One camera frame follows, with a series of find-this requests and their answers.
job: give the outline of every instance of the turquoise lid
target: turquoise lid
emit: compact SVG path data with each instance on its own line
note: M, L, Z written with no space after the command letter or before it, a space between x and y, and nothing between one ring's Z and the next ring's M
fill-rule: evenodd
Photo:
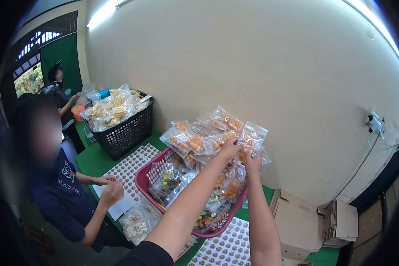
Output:
M109 93L109 90L101 90L99 93L100 93L100 98L101 98L102 100L111 95L111 94Z

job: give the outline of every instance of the green tablecloth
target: green tablecloth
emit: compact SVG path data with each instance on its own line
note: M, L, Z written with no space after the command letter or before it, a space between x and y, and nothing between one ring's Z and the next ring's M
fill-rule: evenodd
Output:
M114 167L117 163L119 163L129 154L138 149L139 146L141 145L146 145L150 143L152 146L159 149L160 151L163 151L167 147L164 143L162 143L159 140L161 133L153 131L152 135L148 139L140 143L133 150L129 151L126 155L122 156L118 161L113 161L106 154L106 152L103 151L103 149L97 142L90 143L87 140L87 137L85 136L84 133L85 127L86 125L84 122L76 123L78 134L80 135L80 138L83 141L86 150L75 157L75 162L80 168L81 173L94 177L102 176L109 169ZM99 197L96 195L96 192L93 189L93 187L89 185L89 188L94 197L96 198L96 200L99 201ZM274 191L273 189L270 189L266 186L263 186L263 191L265 193L266 200L269 205ZM248 210L240 208L238 212L235 214L235 217L248 221ZM122 232L122 226L120 225L120 223L118 221L113 223ZM193 247L191 247L180 259L178 259L175 262L175 265L186 266L191 261L192 257L198 252L204 241L205 238L199 238L198 243L195 244ZM338 253L339 249L337 248L321 248L319 252L310 254L306 260L315 260L314 266L335 266L338 258Z

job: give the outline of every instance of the woman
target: woman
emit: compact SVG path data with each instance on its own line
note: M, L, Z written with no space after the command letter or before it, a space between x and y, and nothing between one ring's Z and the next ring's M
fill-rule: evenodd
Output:
M57 92L53 100L58 107L59 115L62 122L62 133L68 136L74 145L75 150L78 154L85 150L84 144L78 135L77 129L74 124L74 117L71 112L70 106L80 98L79 95L74 95L71 99L68 99L63 91L63 77L64 73L62 68L59 67L60 61L56 63L51 70L48 72L48 79L50 82L58 82L60 90Z
M224 165L242 146L235 145L238 138L226 141L221 151L179 194L150 234L127 254L118 266L170 266L176 261L186 240L192 233L199 214L217 182ZM262 154L255 159L244 150L248 186L248 219L250 223L251 264L282 265L278 230L266 202L260 183Z
M94 178L76 172L61 146L59 112L50 97L33 95L17 105L15 146L24 163L28 194L44 220L65 238L100 252L104 246L133 246L106 217L124 192L114 176ZM107 185L99 203L82 184Z

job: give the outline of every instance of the green cloth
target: green cloth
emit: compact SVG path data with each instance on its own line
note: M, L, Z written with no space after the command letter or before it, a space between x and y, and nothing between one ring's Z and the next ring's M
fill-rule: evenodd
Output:
M60 60L60 67L64 72L63 90L71 88L72 95L81 91L83 83L81 82L80 67L78 64L76 33L57 39L41 48L40 60L44 84L50 83L47 73Z
M146 139L144 142L139 144L133 150L129 151L126 155L121 157L120 160L113 161L103 151L103 149L100 147L100 145L97 142L93 144L90 144L88 142L87 137L85 136L84 133L84 127L85 127L84 122L76 123L78 134L80 135L80 138L83 141L86 150L75 157L75 162L80 168L81 173L86 175L94 177L102 176L109 169L113 168L117 163L119 163L129 154L138 149L139 146L141 145L146 145L150 143L152 146L159 149L160 151L163 151L165 148L167 148L167 146L159 140L161 133L157 131L152 131L152 135L148 139ZM99 197L96 195L96 192L94 191L93 187L89 185L89 188L95 199L99 201ZM263 192L265 193L266 201L269 205L274 191L273 189L263 186ZM239 210L235 214L235 217L248 221L248 210L239 208ZM122 226L118 221L113 222L113 224L122 232ZM174 263L174 265L176 266L188 265L192 257L201 248L204 241L205 238L198 238L198 242L193 247L191 247L180 259L178 259ZM337 248L321 248L318 252L310 254L307 257L306 261L314 260L315 261L314 266L335 266L335 264L337 263L338 253L339 249Z

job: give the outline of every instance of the hand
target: hand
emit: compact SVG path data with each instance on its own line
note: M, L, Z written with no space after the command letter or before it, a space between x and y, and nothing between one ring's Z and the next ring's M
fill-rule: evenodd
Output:
M115 182L107 184L106 188L100 196L99 203L103 203L107 208L114 205L118 200L124 197L124 190L122 189L121 180L117 179Z
M225 161L235 157L235 155L243 148L242 145L236 145L238 139L238 137L228 139L222 146L219 155L222 156Z
M262 167L262 152L258 152L257 156L253 159L250 155L249 149L244 149L245 160L245 173L247 178L259 178L260 169Z
M118 180L118 178L116 178L113 175L106 175L100 178L94 178L94 183L97 184L98 186L103 186L103 185L107 185L109 183L115 182Z
M71 103L75 103L76 100L78 100L80 98L80 95L75 94L73 97L71 97L71 99L69 99L69 101Z

